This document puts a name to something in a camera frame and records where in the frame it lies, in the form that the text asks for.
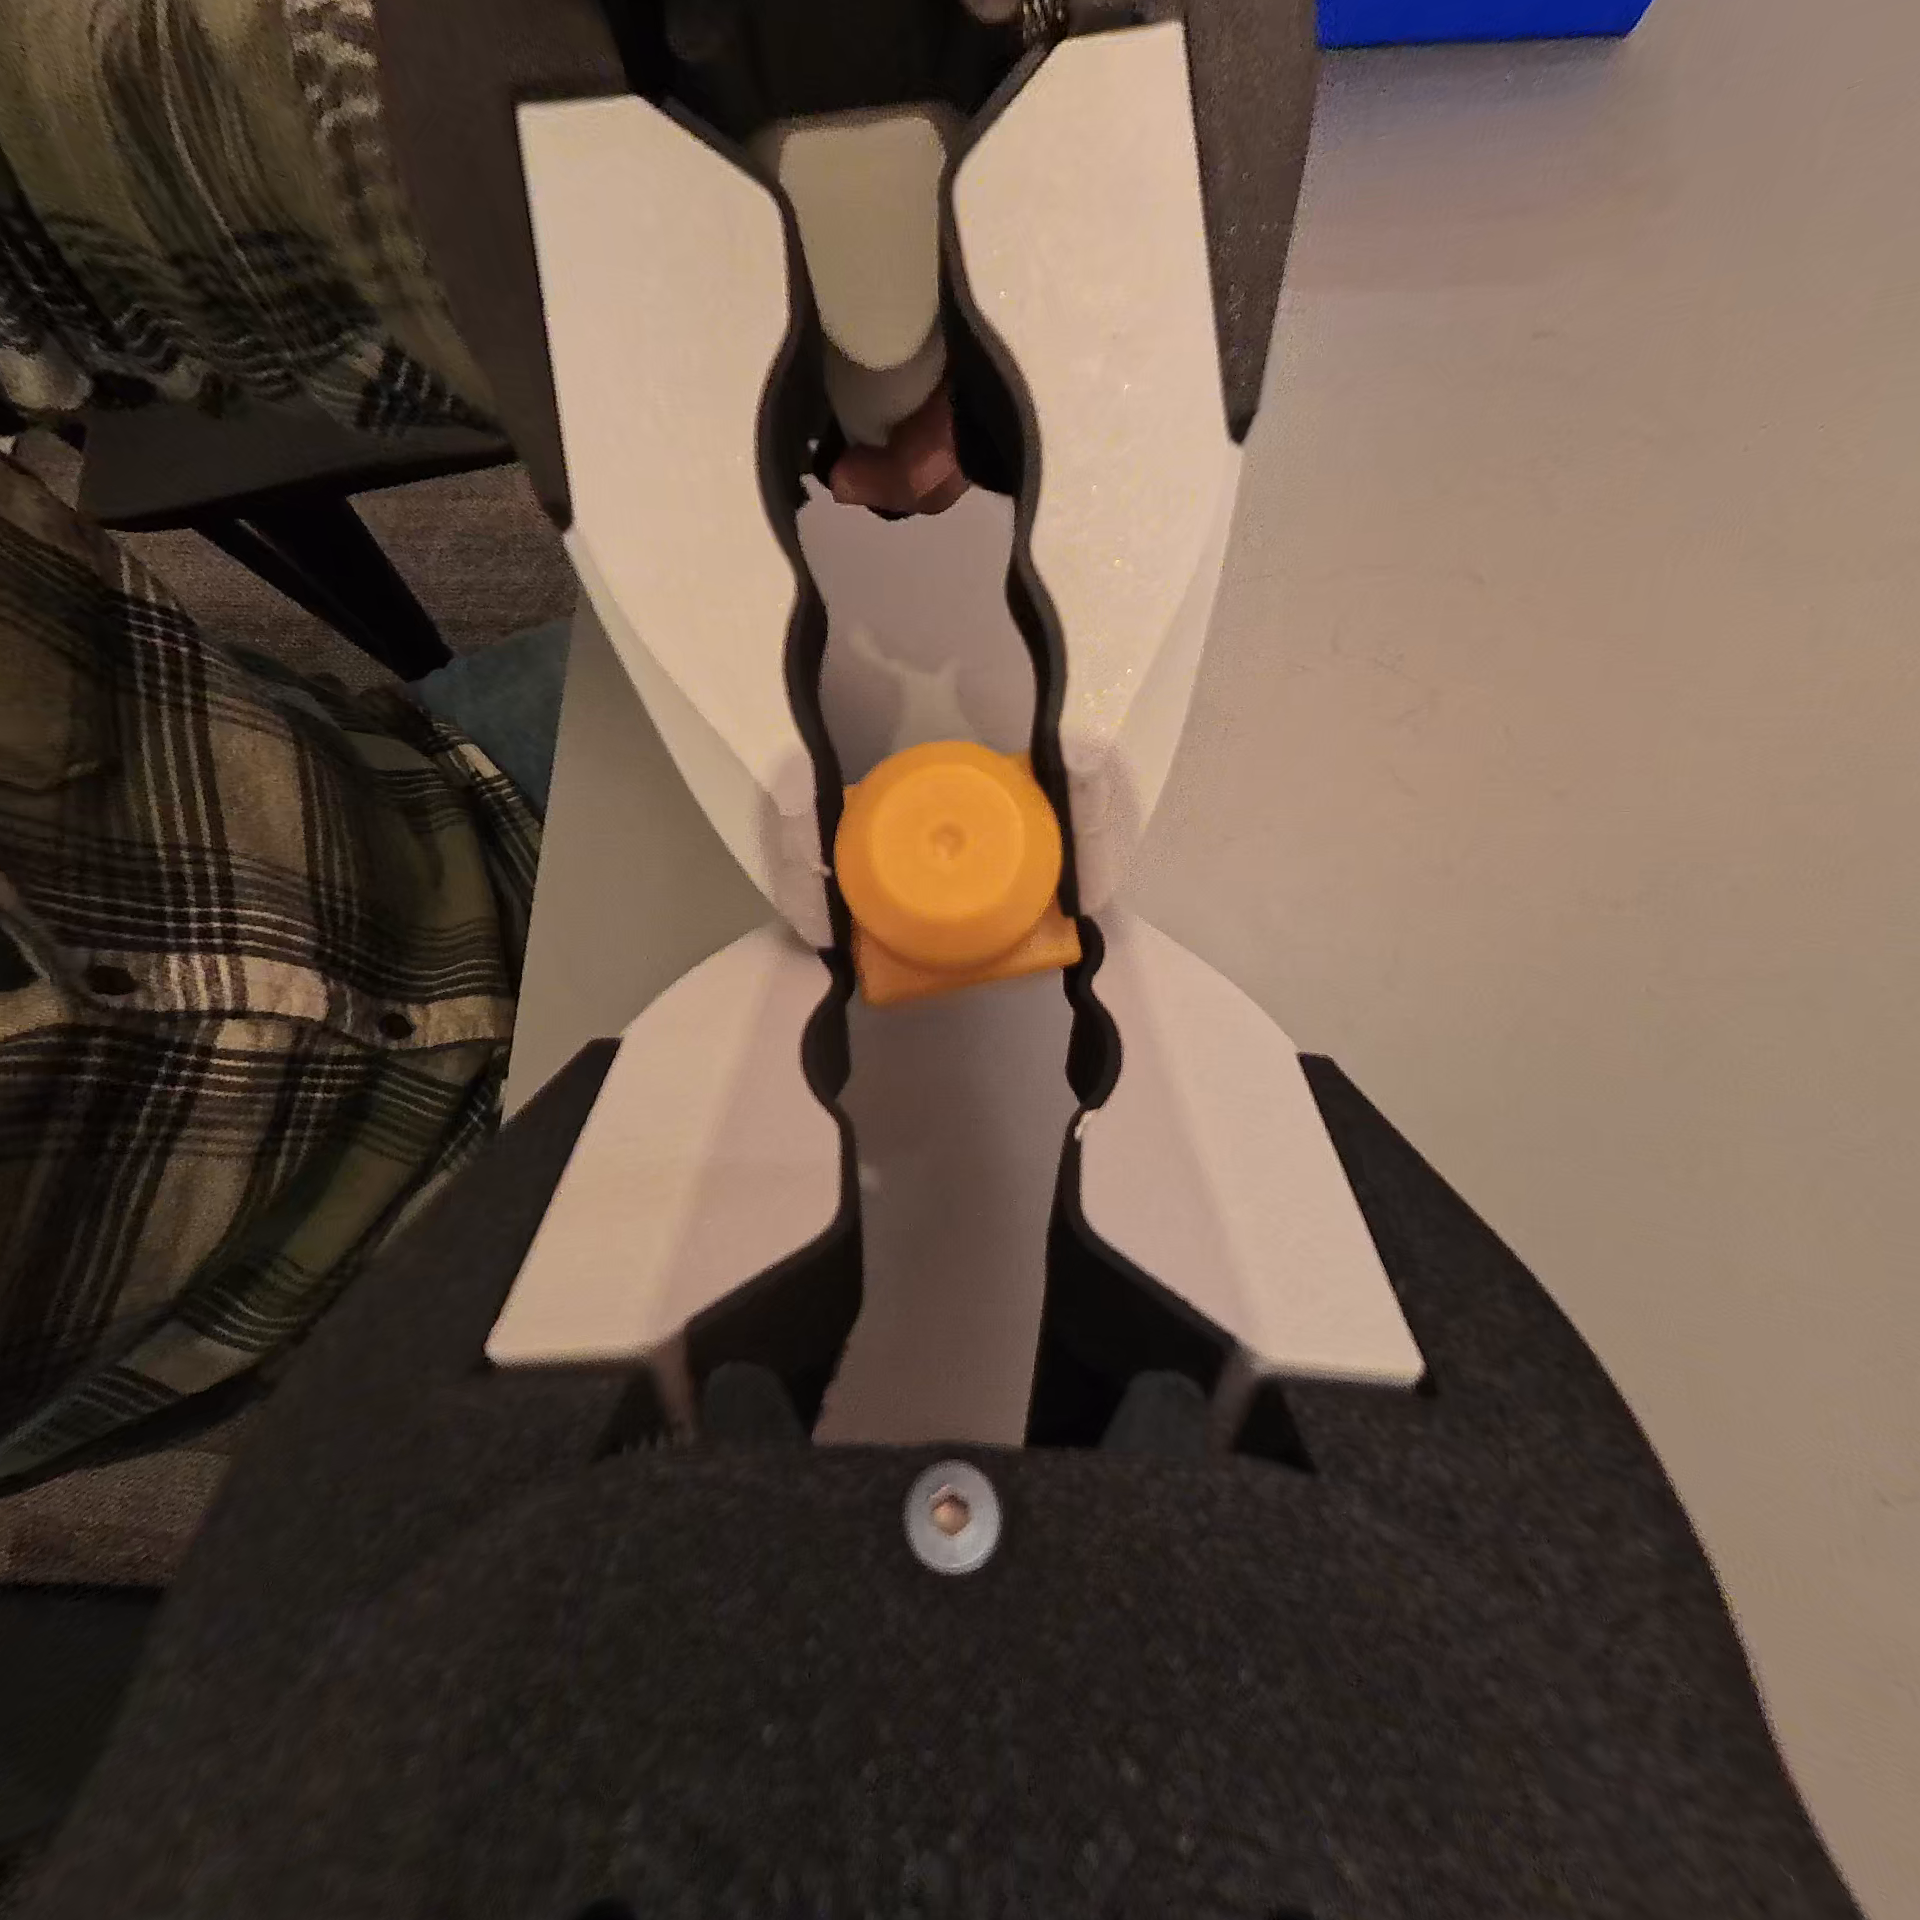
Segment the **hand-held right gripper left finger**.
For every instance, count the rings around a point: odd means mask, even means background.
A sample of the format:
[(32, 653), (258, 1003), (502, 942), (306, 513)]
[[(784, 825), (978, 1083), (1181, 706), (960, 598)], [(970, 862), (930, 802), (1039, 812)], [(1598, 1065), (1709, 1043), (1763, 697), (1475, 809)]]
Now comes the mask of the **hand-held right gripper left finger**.
[(761, 924), (650, 997), (486, 1334), (502, 1375), (605, 1375), (639, 1434), (807, 1449), (862, 1309), (847, 978)]

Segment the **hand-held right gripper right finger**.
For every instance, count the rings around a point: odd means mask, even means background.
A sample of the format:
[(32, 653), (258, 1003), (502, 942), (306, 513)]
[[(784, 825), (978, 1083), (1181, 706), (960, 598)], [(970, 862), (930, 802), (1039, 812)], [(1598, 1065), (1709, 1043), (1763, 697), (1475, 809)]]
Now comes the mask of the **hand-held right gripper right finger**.
[(1026, 1445), (1299, 1449), (1298, 1386), (1422, 1390), (1293, 1039), (1146, 922), (1082, 934)]

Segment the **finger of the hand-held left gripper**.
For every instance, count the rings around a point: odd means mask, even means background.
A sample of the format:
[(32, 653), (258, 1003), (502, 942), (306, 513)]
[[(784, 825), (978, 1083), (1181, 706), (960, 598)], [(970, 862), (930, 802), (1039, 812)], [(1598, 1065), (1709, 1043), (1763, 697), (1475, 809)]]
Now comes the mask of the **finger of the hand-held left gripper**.
[(1014, 399), (1014, 575), (1051, 650), (1090, 918), (1178, 749), (1241, 479), (1184, 22), (1057, 41), (976, 124), (946, 198), (962, 311)]
[(617, 94), (515, 107), (566, 478), (566, 555), (709, 828), (810, 948), (837, 946), (817, 708), (825, 636), (776, 501), (799, 292), (776, 191)]

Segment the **orange toy block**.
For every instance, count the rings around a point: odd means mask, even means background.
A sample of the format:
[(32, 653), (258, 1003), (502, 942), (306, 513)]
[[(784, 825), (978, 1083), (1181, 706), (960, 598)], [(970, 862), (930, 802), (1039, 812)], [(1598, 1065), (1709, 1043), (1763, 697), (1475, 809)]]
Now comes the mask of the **orange toy block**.
[(944, 739), (886, 756), (845, 790), (831, 876), (873, 1007), (1082, 958), (1063, 907), (1065, 831), (1022, 755)]

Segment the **blue plastic bin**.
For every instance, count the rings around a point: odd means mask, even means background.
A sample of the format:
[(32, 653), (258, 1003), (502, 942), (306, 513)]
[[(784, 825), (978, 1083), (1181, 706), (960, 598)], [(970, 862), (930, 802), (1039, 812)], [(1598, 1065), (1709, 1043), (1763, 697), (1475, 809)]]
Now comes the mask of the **blue plastic bin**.
[(1313, 3), (1326, 50), (1576, 41), (1632, 35), (1649, 3)]

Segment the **person's left hand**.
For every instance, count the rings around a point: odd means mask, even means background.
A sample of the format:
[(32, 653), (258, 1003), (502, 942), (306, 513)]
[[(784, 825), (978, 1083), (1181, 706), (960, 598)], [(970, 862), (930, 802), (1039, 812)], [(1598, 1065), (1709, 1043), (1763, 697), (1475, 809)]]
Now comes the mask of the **person's left hand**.
[(947, 513), (970, 483), (957, 454), (946, 383), (893, 423), (880, 444), (847, 444), (822, 485), (838, 506), (882, 518)]

